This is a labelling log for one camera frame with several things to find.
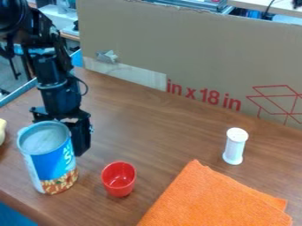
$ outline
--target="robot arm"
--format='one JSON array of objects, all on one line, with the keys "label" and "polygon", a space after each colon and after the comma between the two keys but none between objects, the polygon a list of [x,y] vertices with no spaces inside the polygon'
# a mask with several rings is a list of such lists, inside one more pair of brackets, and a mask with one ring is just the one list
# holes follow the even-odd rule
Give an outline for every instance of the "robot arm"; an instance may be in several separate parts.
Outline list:
[{"label": "robot arm", "polygon": [[[90,114],[81,110],[79,83],[70,74],[73,68],[59,31],[52,21],[39,10],[28,7],[27,0],[0,0],[0,40],[7,46],[0,47],[0,56],[14,57],[14,42],[20,43],[27,63],[38,80],[44,107],[33,107],[34,122],[43,120],[64,121],[72,133],[76,156],[90,148],[92,126]],[[29,54],[42,49],[42,54]],[[76,119],[74,123],[66,119]]]}]

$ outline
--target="can label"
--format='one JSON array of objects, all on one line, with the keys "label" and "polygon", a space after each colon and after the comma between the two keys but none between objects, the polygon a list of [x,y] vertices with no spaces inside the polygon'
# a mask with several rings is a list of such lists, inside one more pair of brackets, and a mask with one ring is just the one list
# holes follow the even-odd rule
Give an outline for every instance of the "can label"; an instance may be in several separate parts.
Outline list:
[{"label": "can label", "polygon": [[47,154],[24,154],[34,187],[42,193],[56,194],[69,189],[78,179],[72,141]]}]

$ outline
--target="red bowl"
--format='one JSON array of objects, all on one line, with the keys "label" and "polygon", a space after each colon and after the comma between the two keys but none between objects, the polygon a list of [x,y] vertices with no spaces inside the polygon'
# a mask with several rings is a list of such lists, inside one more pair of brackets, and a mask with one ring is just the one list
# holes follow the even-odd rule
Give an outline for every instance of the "red bowl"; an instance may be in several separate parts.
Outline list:
[{"label": "red bowl", "polygon": [[136,169],[127,162],[113,162],[107,165],[101,174],[106,191],[115,197],[130,194],[136,179]]}]

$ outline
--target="can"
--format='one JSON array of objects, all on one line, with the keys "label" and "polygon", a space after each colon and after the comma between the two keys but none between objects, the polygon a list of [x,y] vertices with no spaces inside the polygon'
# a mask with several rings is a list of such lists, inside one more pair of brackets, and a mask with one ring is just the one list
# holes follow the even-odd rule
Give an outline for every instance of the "can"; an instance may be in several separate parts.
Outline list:
[{"label": "can", "polygon": [[64,192],[78,179],[72,139],[65,124],[43,121],[23,128],[17,146],[38,192]]}]

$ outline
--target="orange towel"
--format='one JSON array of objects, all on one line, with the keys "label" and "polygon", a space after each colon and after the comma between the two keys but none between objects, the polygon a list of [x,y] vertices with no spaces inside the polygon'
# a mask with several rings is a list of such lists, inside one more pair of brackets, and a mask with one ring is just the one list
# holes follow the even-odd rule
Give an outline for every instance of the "orange towel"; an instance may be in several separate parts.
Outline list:
[{"label": "orange towel", "polygon": [[139,226],[289,226],[286,201],[257,192],[190,162],[147,211]]}]

